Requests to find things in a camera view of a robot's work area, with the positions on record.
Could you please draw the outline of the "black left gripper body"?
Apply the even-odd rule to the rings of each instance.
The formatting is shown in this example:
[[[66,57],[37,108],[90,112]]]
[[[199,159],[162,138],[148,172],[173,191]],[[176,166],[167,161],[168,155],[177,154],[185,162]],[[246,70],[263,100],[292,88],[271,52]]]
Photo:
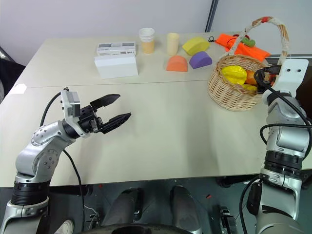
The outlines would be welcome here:
[[[85,133],[98,133],[103,122],[92,106],[88,105],[80,110],[78,124]]]

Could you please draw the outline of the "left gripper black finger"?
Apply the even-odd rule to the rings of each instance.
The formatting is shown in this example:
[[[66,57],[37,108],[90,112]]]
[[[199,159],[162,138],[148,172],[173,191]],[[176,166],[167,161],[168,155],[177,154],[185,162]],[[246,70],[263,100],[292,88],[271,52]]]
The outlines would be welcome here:
[[[131,116],[131,113],[126,113],[126,114],[121,114],[118,116],[115,116],[114,118],[109,119],[108,122],[102,124],[100,126],[99,131],[102,132],[103,134],[106,134],[119,126],[121,126],[123,123],[125,123],[129,117]]]
[[[101,107],[114,103],[120,97],[119,94],[109,94],[90,102],[93,111],[97,111]]]

